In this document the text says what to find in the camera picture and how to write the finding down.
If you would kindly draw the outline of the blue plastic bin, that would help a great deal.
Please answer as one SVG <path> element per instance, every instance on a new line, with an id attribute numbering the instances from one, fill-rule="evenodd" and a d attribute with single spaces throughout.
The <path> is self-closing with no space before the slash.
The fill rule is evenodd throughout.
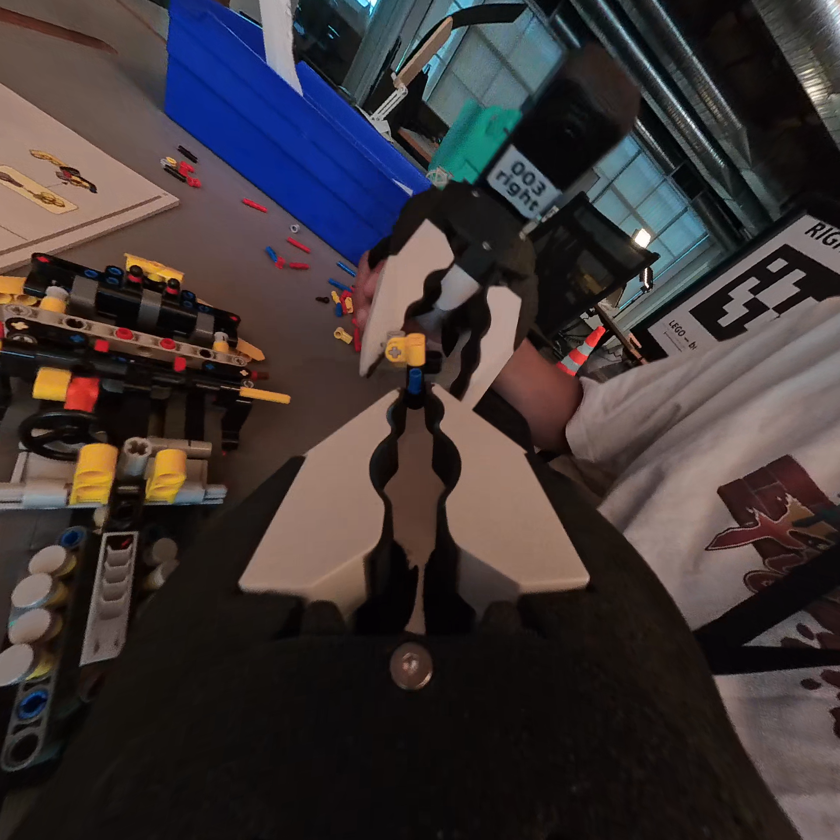
<path id="1" fill-rule="evenodd" d="M 164 110 L 192 137 L 356 263 L 431 183 L 305 62 L 296 92 L 261 29 L 217 2 L 170 2 Z"/>

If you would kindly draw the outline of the small cluster of lego connectors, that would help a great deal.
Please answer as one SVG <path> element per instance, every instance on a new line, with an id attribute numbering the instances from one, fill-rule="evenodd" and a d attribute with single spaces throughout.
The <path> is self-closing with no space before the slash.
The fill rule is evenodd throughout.
<path id="1" fill-rule="evenodd" d="M 202 188 L 203 184 L 196 173 L 197 156 L 182 144 L 176 146 L 176 151 L 177 155 L 166 155 L 160 158 L 162 170 L 192 188 Z"/>

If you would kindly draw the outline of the lego instruction booklet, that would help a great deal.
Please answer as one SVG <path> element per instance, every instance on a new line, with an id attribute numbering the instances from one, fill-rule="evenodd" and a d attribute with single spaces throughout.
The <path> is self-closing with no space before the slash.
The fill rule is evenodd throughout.
<path id="1" fill-rule="evenodd" d="M 178 207 L 180 200 L 1 86 L 1 272 Z"/>

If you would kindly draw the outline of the pile of red blue pins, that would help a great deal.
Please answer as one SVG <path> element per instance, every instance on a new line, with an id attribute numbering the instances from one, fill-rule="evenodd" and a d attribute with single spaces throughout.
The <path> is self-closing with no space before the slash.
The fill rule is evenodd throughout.
<path id="1" fill-rule="evenodd" d="M 283 242 L 290 248 L 289 255 L 284 255 L 273 245 L 266 245 L 263 248 L 269 263 L 284 277 L 291 275 L 308 276 L 312 271 L 312 247 L 300 240 L 300 233 L 301 229 L 298 224 L 289 226 L 288 235 Z M 327 276 L 323 281 L 324 292 L 314 293 L 312 299 L 321 308 L 330 308 L 332 311 L 332 315 L 337 322 L 333 337 L 337 341 L 350 346 L 354 352 L 359 354 L 361 352 L 361 331 L 352 300 L 355 286 L 350 283 L 350 280 L 355 278 L 355 272 L 341 261 L 335 267 L 348 274 L 347 280 Z"/>

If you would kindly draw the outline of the person's right hand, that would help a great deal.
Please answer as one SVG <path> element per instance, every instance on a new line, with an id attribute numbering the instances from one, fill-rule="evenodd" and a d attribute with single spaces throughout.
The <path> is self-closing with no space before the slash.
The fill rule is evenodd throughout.
<path id="1" fill-rule="evenodd" d="M 360 259 L 352 295 L 355 325 L 360 332 L 364 331 L 369 319 L 384 266 L 385 262 L 382 260 L 374 264 L 370 251 L 365 251 Z"/>

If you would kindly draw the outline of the orange traffic cone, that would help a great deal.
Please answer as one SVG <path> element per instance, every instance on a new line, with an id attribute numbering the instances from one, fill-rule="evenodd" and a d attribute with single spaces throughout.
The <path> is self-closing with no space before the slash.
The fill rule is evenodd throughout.
<path id="1" fill-rule="evenodd" d="M 580 345 L 574 347 L 555 365 L 556 368 L 569 376 L 576 376 L 604 337 L 605 332 L 603 325 L 594 329 Z"/>

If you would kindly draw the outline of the yellow lego connector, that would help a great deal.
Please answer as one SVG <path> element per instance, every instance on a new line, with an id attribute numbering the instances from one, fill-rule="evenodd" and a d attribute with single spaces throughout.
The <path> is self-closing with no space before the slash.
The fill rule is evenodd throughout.
<path id="1" fill-rule="evenodd" d="M 427 340 L 421 332 L 393 335 L 385 343 L 384 357 L 394 366 L 423 368 Z"/>

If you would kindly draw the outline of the lego car model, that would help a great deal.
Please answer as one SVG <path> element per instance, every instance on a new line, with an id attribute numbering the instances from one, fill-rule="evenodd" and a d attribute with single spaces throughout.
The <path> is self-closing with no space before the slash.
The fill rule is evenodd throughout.
<path id="1" fill-rule="evenodd" d="M 14 387 L 35 409 L 15 429 L 2 512 L 60 513 L 2 608 L 2 774 L 51 762 L 69 723 L 175 570 L 179 539 L 221 506 L 224 457 L 256 403 L 265 358 L 239 315 L 126 254 L 93 269 L 34 253 L 2 278 L 2 414 Z"/>

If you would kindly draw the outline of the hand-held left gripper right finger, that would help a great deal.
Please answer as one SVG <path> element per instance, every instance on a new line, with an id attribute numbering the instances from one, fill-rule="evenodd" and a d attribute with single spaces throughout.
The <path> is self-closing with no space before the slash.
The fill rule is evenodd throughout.
<path id="1" fill-rule="evenodd" d="M 439 429 L 453 444 L 455 485 L 446 496 L 458 551 L 456 591 L 467 603 L 585 588 L 590 575 L 543 490 L 526 451 L 439 385 Z"/>

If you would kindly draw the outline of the person's right forearm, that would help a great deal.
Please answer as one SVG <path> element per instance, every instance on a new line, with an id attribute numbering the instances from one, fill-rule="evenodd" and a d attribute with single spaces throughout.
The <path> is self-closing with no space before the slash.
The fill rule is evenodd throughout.
<path id="1" fill-rule="evenodd" d="M 524 418 L 536 448 L 559 455 L 571 451 L 567 430 L 581 406 L 582 384 L 544 358 L 529 339 L 520 342 L 491 389 Z"/>

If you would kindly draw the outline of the teal felt bag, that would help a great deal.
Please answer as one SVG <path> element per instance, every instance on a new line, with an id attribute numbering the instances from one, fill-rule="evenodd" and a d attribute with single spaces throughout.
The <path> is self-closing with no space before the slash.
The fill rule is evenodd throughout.
<path id="1" fill-rule="evenodd" d="M 521 118 L 518 108 L 484 107 L 476 100 L 468 100 L 438 146 L 428 170 L 442 166 L 452 174 L 451 182 L 475 183 Z"/>

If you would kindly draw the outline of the black mesh chair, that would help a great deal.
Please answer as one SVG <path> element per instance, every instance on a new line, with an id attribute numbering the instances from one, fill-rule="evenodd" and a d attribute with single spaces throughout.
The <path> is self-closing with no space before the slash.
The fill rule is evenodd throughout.
<path id="1" fill-rule="evenodd" d="M 642 247 L 577 193 L 528 233 L 536 256 L 538 313 L 531 336 L 548 343 L 595 305 L 649 272 Z"/>

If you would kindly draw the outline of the white desk lamp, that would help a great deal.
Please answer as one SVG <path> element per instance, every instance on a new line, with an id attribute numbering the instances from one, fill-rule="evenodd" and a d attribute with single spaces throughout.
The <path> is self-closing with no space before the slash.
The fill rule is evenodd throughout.
<path id="1" fill-rule="evenodd" d="M 425 68 L 429 60 L 438 52 L 451 36 L 454 28 L 454 16 L 449 15 L 441 20 L 437 26 L 429 32 L 423 42 L 410 55 L 404 66 L 396 73 L 391 74 L 391 89 L 382 104 L 372 113 L 363 112 L 368 122 L 376 131 L 387 140 L 393 143 L 392 132 L 387 121 L 391 113 L 406 98 L 407 86 Z"/>

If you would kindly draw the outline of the black and white sign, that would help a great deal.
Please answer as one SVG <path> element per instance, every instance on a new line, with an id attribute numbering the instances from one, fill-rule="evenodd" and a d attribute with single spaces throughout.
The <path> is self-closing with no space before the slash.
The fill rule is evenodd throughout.
<path id="1" fill-rule="evenodd" d="M 646 318 L 646 361 L 706 350 L 838 296 L 838 203 L 812 197 Z"/>

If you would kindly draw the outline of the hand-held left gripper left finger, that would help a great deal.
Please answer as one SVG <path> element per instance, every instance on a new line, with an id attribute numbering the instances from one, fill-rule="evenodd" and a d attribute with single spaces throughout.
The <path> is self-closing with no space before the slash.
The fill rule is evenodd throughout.
<path id="1" fill-rule="evenodd" d="M 396 389 L 312 447 L 238 581 L 242 592 L 305 602 L 364 602 L 364 561 L 378 543 L 385 504 L 371 458 L 392 431 Z"/>

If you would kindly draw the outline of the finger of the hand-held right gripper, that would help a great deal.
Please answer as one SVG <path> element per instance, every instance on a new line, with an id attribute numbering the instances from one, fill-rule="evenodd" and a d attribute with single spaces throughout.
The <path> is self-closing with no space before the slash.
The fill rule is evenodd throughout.
<path id="1" fill-rule="evenodd" d="M 461 304 L 458 280 L 447 279 L 455 256 L 445 232 L 424 220 L 398 253 L 385 262 L 362 333 L 359 374 L 367 376 L 383 353 L 388 333 L 403 328 L 408 309 L 424 297 L 428 276 L 442 271 L 432 290 L 434 308 L 449 311 Z"/>
<path id="2" fill-rule="evenodd" d="M 468 326 L 457 351 L 458 371 L 451 394 L 477 403 L 515 350 L 521 300 L 510 288 L 491 286 L 468 301 Z"/>

